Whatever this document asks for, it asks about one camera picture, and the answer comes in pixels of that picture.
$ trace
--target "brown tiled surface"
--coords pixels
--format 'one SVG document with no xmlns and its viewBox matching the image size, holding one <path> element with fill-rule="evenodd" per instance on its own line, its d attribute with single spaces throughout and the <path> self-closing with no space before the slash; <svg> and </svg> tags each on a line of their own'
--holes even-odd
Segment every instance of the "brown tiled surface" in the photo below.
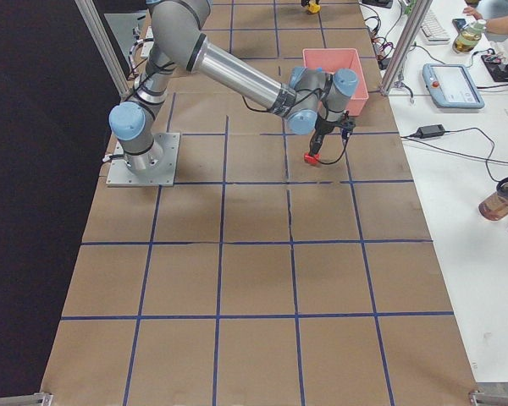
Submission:
<svg viewBox="0 0 508 406">
<path fill-rule="evenodd" d="M 354 47 L 380 82 L 346 0 L 217 0 L 207 34 L 283 82 L 304 47 Z M 177 184 L 110 189 L 102 168 L 42 390 L 59 406 L 468 404 L 388 99 L 369 95 L 341 162 L 311 167 L 310 135 L 203 75 L 176 69 L 168 94 L 154 130 L 183 133 Z M 329 135 L 320 159 L 341 151 Z"/>
</svg>

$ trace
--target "blue joint cap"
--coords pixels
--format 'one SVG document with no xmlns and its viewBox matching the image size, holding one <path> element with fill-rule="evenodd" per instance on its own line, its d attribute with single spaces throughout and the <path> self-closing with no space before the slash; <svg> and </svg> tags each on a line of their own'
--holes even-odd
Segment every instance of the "blue joint cap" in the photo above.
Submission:
<svg viewBox="0 0 508 406">
<path fill-rule="evenodd" d="M 109 113 L 109 125 L 119 140 L 130 141 L 145 127 L 145 113 L 141 106 L 125 101 Z"/>
<path fill-rule="evenodd" d="M 306 71 L 306 68 L 303 68 L 302 66 L 296 66 L 291 70 L 291 76 L 290 76 L 290 82 L 289 85 L 291 88 L 294 88 L 295 85 L 297 85 L 297 82 L 303 75 L 303 72 Z"/>
<path fill-rule="evenodd" d="M 345 96 L 352 97 L 359 85 L 356 72 L 351 69 L 339 69 L 333 75 L 333 83 L 337 90 Z"/>
<path fill-rule="evenodd" d="M 318 114 L 313 110 L 303 109 L 299 112 L 294 112 L 288 118 L 288 127 L 294 134 L 304 135 L 310 133 L 314 129 Z"/>
</svg>

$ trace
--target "person's arm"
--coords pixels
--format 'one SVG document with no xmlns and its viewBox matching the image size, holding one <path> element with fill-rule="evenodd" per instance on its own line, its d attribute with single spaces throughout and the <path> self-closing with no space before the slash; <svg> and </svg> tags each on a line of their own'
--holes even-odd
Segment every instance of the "person's arm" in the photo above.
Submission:
<svg viewBox="0 0 508 406">
<path fill-rule="evenodd" d="M 482 19 L 483 16 L 472 7 L 466 7 L 463 10 L 466 15 L 471 15 L 475 19 Z M 498 19 L 488 19 L 486 25 L 487 31 L 493 34 L 506 34 L 508 35 L 508 15 L 505 17 L 499 17 Z"/>
</svg>

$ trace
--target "white table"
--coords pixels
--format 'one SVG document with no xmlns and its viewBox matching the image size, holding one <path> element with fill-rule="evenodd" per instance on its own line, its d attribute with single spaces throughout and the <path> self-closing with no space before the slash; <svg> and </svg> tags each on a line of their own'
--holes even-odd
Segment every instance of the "white table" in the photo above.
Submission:
<svg viewBox="0 0 508 406">
<path fill-rule="evenodd" d="M 463 1 L 433 0 L 431 9 L 444 28 L 456 34 L 451 19 L 461 17 L 464 6 Z M 373 14 L 362 9 L 366 17 Z M 384 35 L 398 17 L 399 5 L 376 10 L 383 21 L 380 34 Z M 405 21 L 401 18 L 390 41 L 396 41 Z M 477 49 L 488 46 L 483 38 Z M 428 50 L 447 63 L 467 65 L 470 60 L 470 56 L 454 54 L 451 44 Z M 431 62 L 420 49 L 409 53 L 405 82 L 419 95 L 413 105 L 403 97 L 407 93 L 391 92 L 389 100 L 400 134 L 413 134 L 419 126 L 439 123 L 446 129 L 479 127 L 496 142 L 493 158 L 508 161 L 508 91 L 482 93 L 486 107 L 478 112 L 438 109 L 430 96 L 425 96 L 421 79 L 422 66 Z M 494 84 L 479 56 L 470 72 L 477 85 Z M 429 143 L 479 156 L 487 156 L 490 147 L 476 131 L 447 134 Z M 508 217 L 490 222 L 477 209 L 478 203 L 493 193 L 495 183 L 483 162 L 432 151 L 410 141 L 404 145 L 474 377 L 478 382 L 508 381 Z M 490 168 L 496 178 L 508 176 L 508 166 L 491 164 Z"/>
</svg>

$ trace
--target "tablet screen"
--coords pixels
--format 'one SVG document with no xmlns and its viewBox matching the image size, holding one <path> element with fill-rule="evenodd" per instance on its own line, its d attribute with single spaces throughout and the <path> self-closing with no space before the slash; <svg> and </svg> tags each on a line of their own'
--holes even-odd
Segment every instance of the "tablet screen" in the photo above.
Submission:
<svg viewBox="0 0 508 406">
<path fill-rule="evenodd" d="M 463 69 L 456 66 L 433 66 L 446 101 L 450 103 L 478 102 Z"/>
</svg>

